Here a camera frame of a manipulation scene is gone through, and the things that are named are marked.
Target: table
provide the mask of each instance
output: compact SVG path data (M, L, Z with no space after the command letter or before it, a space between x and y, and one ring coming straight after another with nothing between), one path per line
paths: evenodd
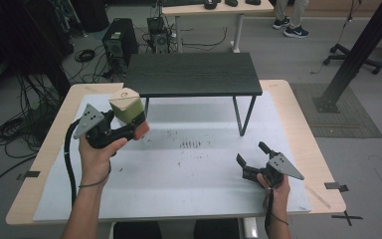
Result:
M204 5L190 5L190 6L178 6L178 7L163 7L162 12L166 16L175 17L176 36L178 42L178 52L182 53L182 19L194 20L199 22L200 26L213 25L221 22L225 24L228 19L224 17L237 15L236 17L236 32L235 40L232 42L233 52L240 52L240 39L241 30L243 26L244 15L247 13L269 13L273 12L274 7L268 0L263 0L259 6L246 4L245 0L238 0L237 7L231 7L225 4L224 1L218 3L216 9L207 10Z
M249 53L132 55L126 88L146 98L233 97L240 135L244 135L257 96L261 96ZM251 96L244 125L237 96Z
M345 202L336 190L327 190L324 182L334 179L300 110L289 84L282 80L260 81L272 95L298 169L305 176L304 186L311 204L310 213L336 213L345 210ZM65 132L74 120L84 95L113 94L122 84L83 84L70 89L31 171L38 177L27 177L7 215L11 225L35 224L33 216L39 204L49 170L64 142Z

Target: black metal post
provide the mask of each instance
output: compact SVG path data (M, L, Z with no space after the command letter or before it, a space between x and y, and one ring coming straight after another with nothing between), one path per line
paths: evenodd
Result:
M382 2L359 36L330 85L319 98L313 98L320 113L338 113L336 103L349 83L356 77L364 61L382 39Z

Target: shoe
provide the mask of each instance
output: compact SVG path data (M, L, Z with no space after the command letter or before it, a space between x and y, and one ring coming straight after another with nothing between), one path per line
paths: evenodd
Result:
M301 26L291 29L290 27L287 27L284 31L284 35L287 37L293 37L293 38L306 38L308 36L308 32L303 30Z
M285 17L283 20L276 20L275 23L272 25L273 28L276 30L280 29L281 27L287 27L289 26L289 18Z

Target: small black table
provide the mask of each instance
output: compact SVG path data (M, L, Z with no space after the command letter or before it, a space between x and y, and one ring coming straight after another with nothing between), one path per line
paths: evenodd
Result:
M146 111L149 98L233 97L240 135L263 93L248 53L132 55L124 86L146 98ZM237 96L252 97L244 126Z

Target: gray floor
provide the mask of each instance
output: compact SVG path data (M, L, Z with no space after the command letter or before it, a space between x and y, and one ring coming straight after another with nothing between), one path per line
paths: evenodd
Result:
M111 17L117 16L116 9L109 9ZM142 27L142 18L134 23ZM272 19L246 18L242 33L241 51L249 52L260 79L284 79L290 83L330 83L341 62L332 62L321 67L328 50L339 38L343 19L304 19L303 27L310 32L306 39L289 39L282 30L273 30ZM351 47L367 24L367 19L354 19L343 34L341 43ZM227 41L212 52L229 52L229 41L233 39L234 28L228 29ZM136 35L142 35L136 29ZM75 52L94 48L101 44L99 34L87 38L74 36ZM223 38L222 29L194 29L185 34L188 43L215 43ZM185 48L185 52L205 52ZM73 61L74 55L64 61L64 67L74 74L80 67ZM382 57L382 44L372 53L371 59ZM382 71L371 74L370 67L363 67L350 84L358 100L365 107L382 133ZM93 72L94 67L84 71ZM19 85L11 74L0 79L0 124L20 111L18 102ZM343 193L349 216L360 216L363 220L352 219L349 226L346 219L332 219L330 215L304 215L290 217L292 238L382 238L382 138L317 138L317 143L337 182L346 184L349 191ZM10 150L24 153L25 143L17 141ZM19 160L9 158L0 146L0 173ZM29 169L28 162L0 179L0 238L58 238L64 225L10 226L5 222L6 214L21 187L17 176ZM263 218L260 234L264 234ZM186 238L192 227L180 226L179 222L163 222L165 238Z

